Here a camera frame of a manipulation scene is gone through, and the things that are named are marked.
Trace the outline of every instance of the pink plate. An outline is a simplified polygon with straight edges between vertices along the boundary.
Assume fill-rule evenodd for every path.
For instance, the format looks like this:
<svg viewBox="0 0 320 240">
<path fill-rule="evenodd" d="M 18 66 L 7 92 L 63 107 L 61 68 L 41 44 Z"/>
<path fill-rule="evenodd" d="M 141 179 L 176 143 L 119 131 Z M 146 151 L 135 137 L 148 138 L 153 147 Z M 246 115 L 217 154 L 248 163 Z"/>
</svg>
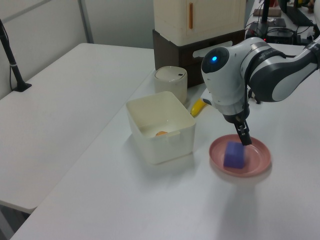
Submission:
<svg viewBox="0 0 320 240">
<path fill-rule="evenodd" d="M 251 137 L 252 144 L 244 147 L 244 168 L 225 167 L 225 151 L 230 141 L 240 143 L 236 134 L 225 135 L 216 139 L 209 148 L 210 159 L 222 172 L 236 177 L 252 177 L 264 172 L 271 163 L 271 155 L 261 141 Z"/>
</svg>

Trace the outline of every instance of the banana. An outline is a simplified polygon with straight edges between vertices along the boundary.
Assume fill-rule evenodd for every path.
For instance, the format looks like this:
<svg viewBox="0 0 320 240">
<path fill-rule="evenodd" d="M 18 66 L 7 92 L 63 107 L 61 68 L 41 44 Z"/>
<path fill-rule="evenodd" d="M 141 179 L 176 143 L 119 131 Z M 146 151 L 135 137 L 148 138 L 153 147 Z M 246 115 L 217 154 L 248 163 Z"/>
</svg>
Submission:
<svg viewBox="0 0 320 240">
<path fill-rule="evenodd" d="M 192 117 L 196 117 L 206 105 L 207 104 L 201 98 L 199 98 L 191 108 L 190 113 Z"/>
</svg>

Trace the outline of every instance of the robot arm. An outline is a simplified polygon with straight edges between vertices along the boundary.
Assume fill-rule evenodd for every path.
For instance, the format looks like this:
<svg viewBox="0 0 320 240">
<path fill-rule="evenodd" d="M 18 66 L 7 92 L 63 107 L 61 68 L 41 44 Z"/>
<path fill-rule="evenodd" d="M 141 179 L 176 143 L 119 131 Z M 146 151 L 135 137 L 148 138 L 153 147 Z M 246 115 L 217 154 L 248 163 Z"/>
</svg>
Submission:
<svg viewBox="0 0 320 240">
<path fill-rule="evenodd" d="M 315 2 L 314 12 L 320 14 L 320 1 Z M 315 19 L 320 23 L 317 14 Z M 201 72 L 207 89 L 201 98 L 234 124 L 242 144 L 249 145 L 247 86 L 262 102 L 282 101 L 319 65 L 320 37 L 294 58 L 252 37 L 235 46 L 217 47 L 203 58 Z"/>
</svg>

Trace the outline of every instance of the purple sponge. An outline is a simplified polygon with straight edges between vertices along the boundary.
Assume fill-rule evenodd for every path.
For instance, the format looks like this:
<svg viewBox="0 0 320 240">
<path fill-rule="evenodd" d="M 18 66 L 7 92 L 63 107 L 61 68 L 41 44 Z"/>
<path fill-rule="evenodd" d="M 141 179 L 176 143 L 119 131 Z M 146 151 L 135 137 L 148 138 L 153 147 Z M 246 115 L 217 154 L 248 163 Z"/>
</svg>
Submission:
<svg viewBox="0 0 320 240">
<path fill-rule="evenodd" d="M 229 141 L 227 143 L 223 166 L 242 169 L 245 166 L 245 147 L 240 142 Z"/>
</svg>

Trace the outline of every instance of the white cabinet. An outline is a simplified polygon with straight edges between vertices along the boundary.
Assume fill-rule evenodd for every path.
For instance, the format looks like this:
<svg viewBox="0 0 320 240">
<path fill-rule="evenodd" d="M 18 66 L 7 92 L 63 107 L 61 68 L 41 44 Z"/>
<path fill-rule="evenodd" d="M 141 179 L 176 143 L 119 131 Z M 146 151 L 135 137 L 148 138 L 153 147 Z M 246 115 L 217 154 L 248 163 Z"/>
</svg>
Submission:
<svg viewBox="0 0 320 240">
<path fill-rule="evenodd" d="M 155 30 L 177 46 L 244 28 L 246 0 L 153 0 Z"/>
</svg>

